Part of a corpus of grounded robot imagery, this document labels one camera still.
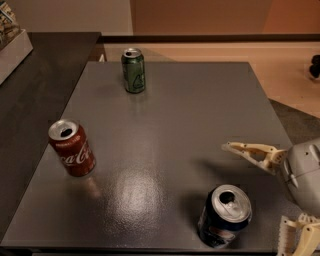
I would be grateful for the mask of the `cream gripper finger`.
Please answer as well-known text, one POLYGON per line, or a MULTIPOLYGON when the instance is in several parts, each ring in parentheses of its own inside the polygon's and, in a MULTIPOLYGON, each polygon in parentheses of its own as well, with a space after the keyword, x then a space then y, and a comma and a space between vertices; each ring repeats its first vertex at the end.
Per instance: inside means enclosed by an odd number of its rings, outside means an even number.
POLYGON ((246 159, 271 175, 276 174, 276 169, 281 165, 287 154, 286 150, 266 144, 227 142, 221 148, 246 159))
POLYGON ((312 256, 319 246, 319 218, 305 213, 296 220, 281 217, 277 256, 312 256))

